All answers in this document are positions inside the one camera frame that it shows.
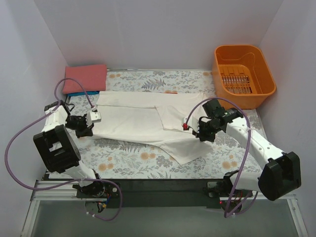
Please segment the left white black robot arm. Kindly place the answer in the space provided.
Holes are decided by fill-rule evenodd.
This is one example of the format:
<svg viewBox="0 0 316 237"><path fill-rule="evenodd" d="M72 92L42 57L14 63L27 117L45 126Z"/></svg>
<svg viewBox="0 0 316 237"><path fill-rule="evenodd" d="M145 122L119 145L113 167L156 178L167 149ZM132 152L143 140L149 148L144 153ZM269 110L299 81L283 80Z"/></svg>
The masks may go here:
<svg viewBox="0 0 316 237"><path fill-rule="evenodd" d="M71 115L69 105L56 101L44 108L45 124L39 134L33 136L35 146L46 166L53 173L66 174L78 179L75 189L83 194L100 197L105 185L98 181L97 172L84 164L77 145L69 134L73 130L77 138L93 136L94 124L101 121L101 114L91 105L91 110L82 116Z"/></svg>

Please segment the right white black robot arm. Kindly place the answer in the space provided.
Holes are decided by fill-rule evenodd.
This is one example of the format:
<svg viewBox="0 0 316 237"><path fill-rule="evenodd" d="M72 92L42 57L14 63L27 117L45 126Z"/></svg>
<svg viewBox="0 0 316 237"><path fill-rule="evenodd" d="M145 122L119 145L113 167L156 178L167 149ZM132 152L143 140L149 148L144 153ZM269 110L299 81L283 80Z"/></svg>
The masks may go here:
<svg viewBox="0 0 316 237"><path fill-rule="evenodd" d="M183 129L191 129L192 134L202 142L214 142L218 132L226 133L245 149L243 159L252 155L262 169L258 175L244 172L242 167L238 171L225 174L222 183L227 192L256 191L274 201L301 187L298 155L284 152L252 130L248 117L237 105L225 109L220 105L219 98L205 99L200 105L205 115L196 119L189 114L182 121Z"/></svg>

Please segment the white t shirt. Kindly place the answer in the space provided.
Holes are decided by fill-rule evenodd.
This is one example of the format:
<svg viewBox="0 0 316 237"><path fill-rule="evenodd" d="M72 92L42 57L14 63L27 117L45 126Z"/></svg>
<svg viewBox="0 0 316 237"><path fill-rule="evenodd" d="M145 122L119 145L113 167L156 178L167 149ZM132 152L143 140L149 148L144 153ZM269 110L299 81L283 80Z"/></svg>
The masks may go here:
<svg viewBox="0 0 316 237"><path fill-rule="evenodd" d="M182 128L182 119L204 99L204 93L102 91L93 137L157 146L186 164L213 151Z"/></svg>

